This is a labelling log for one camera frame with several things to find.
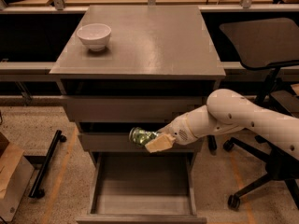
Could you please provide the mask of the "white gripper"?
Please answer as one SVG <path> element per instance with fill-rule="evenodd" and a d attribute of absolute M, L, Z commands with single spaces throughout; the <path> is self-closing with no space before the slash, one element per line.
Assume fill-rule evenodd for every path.
<path fill-rule="evenodd" d="M 176 117 L 158 132 L 158 134 L 152 134 L 145 145 L 149 153 L 168 150 L 175 142 L 185 146 L 197 140 L 189 129 L 186 115 Z"/>

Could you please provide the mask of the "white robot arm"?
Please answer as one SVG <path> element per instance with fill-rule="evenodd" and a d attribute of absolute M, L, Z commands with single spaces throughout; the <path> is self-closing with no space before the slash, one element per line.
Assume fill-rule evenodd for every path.
<path fill-rule="evenodd" d="M 239 93 L 227 89 L 213 91 L 206 104 L 173 119 L 146 144 L 149 152 L 188 145 L 207 135 L 249 129 L 275 147 L 299 160 L 299 119 L 262 108 Z"/>

